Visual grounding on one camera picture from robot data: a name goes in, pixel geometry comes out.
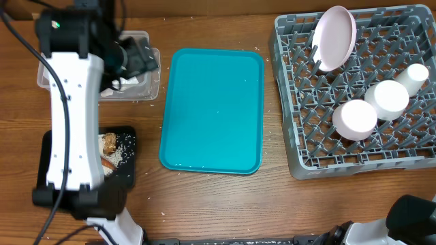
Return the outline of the carrot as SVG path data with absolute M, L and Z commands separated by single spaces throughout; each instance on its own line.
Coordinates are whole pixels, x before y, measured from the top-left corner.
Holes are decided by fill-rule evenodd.
M 107 167 L 108 169 L 111 169 L 111 170 L 116 169 L 116 167 L 111 162 L 109 162 L 107 159 L 105 159 L 104 157 L 101 157 L 101 162 L 102 162 L 102 165 L 104 167 Z

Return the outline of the pink plate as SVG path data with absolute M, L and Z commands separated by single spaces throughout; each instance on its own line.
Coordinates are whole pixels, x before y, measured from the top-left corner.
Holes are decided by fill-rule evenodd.
M 324 12 L 312 39 L 313 60 L 321 62 L 319 69 L 328 72 L 342 66 L 352 53 L 356 34 L 356 21 L 346 8 L 337 5 Z

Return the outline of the brown food lump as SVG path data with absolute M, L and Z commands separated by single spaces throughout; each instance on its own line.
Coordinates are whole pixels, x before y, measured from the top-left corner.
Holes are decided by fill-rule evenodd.
M 103 148 L 102 151 L 106 155 L 110 155 L 116 151 L 116 134 L 106 133 L 102 136 Z

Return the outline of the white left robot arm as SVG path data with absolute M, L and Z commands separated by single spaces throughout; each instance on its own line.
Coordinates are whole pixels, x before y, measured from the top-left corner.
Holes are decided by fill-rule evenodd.
M 40 161 L 36 206 L 65 210 L 109 244 L 144 244 L 146 234 L 125 206 L 126 174 L 105 176 L 99 153 L 98 101 L 114 81 L 157 69 L 147 39 L 122 38 L 113 1 L 75 1 L 48 8 L 35 24 L 49 72 L 50 155 Z

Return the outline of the cream cup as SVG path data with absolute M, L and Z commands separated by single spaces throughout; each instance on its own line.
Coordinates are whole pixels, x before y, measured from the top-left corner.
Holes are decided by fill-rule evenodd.
M 429 70 L 422 64 L 415 63 L 402 71 L 394 80 L 402 84 L 409 97 L 413 97 L 429 77 Z

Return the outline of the foil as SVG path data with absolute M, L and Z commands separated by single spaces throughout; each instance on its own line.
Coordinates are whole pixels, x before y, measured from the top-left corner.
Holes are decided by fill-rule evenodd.
M 114 80 L 112 82 L 112 88 L 105 89 L 100 93 L 100 96 L 112 96 L 115 92 L 122 92 L 137 85 L 139 85 L 139 81 L 137 78 L 130 78 L 128 80 L 126 80 L 125 78 L 121 78 L 121 83 L 119 83 L 118 80 Z

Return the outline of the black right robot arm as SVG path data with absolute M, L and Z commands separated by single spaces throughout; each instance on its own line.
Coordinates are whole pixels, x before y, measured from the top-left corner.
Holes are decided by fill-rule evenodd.
M 387 217 L 369 223 L 352 221 L 320 235 L 314 244 L 435 245 L 435 200 L 400 197 Z

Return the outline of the pink bowl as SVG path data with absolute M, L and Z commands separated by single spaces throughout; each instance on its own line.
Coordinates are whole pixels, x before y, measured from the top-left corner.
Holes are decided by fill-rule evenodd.
M 354 99 L 334 110 L 332 123 L 341 137 L 360 141 L 372 134 L 377 123 L 377 114 L 366 101 Z

